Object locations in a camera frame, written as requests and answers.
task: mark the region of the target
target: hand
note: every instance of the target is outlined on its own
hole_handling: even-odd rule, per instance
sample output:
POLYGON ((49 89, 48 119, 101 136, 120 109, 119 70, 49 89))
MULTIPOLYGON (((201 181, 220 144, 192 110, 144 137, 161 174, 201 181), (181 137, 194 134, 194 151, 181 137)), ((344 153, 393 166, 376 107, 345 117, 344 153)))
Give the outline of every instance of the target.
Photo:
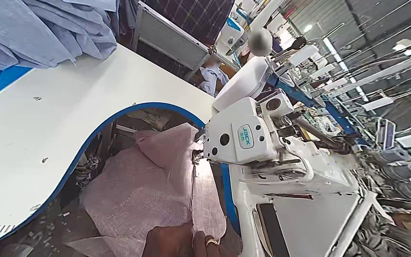
POLYGON ((203 231, 198 231, 193 239, 194 257, 231 257, 231 254, 220 245, 207 243, 212 236, 206 236, 203 231))
POLYGON ((176 257, 182 248, 191 248, 193 222, 181 226, 154 227, 147 234, 142 257, 176 257))

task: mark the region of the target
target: gold ring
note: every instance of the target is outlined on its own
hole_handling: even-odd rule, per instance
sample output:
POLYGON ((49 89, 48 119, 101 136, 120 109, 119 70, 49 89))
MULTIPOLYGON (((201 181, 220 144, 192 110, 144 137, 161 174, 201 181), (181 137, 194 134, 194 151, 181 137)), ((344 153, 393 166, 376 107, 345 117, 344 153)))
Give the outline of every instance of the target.
POLYGON ((214 243, 216 246, 218 246, 218 242, 215 240, 215 239, 209 239, 208 241, 207 241, 207 243, 205 244, 205 246, 207 247, 207 245, 209 245, 209 243, 214 243))

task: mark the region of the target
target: white work table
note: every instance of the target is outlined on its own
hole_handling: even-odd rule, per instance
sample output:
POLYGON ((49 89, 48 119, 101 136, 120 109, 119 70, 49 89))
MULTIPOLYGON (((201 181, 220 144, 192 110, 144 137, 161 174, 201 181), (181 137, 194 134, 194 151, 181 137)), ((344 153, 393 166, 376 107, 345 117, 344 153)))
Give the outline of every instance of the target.
POLYGON ((58 194, 91 135, 149 102, 206 123, 214 98, 120 45, 105 61, 82 56, 75 65, 32 69, 3 89, 0 237, 58 194))

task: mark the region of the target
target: pink fabric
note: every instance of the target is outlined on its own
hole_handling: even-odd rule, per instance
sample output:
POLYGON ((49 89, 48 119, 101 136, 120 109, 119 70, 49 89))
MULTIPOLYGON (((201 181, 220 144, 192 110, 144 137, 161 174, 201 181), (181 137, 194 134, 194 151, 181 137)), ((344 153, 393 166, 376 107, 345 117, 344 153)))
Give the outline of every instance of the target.
POLYGON ((185 123, 160 133, 135 133, 136 146, 110 158, 81 195, 102 237, 68 245, 89 256, 104 257, 105 243, 116 257, 137 257, 153 227, 182 225, 191 219, 195 230, 222 237, 226 222, 206 160, 201 164, 203 177, 195 178, 193 185, 196 132, 185 123))

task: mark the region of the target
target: worker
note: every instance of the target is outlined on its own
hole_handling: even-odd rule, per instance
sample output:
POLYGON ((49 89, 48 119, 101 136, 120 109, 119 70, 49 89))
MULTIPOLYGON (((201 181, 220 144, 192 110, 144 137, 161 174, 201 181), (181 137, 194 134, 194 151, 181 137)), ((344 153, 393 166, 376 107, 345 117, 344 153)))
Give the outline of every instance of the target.
POLYGON ((193 257, 231 257, 212 236, 198 231, 193 238, 192 231, 192 221, 181 226, 153 228, 147 234, 142 257, 185 256, 189 255, 191 248, 193 257))
POLYGON ((219 68, 220 64, 221 61, 218 58, 211 56, 204 62, 203 67, 200 67, 203 81, 199 84, 198 88, 214 97, 229 81, 228 75, 219 68))
MULTIPOLYGON (((235 0, 146 0, 145 3, 186 33, 208 47, 215 44, 218 33, 224 26, 235 0)), ((126 10, 119 11, 121 17, 126 10)), ((130 48, 131 40, 119 43, 130 48)), ((137 53, 172 74, 183 78, 191 70, 177 61, 153 49, 147 44, 138 44, 137 53)))

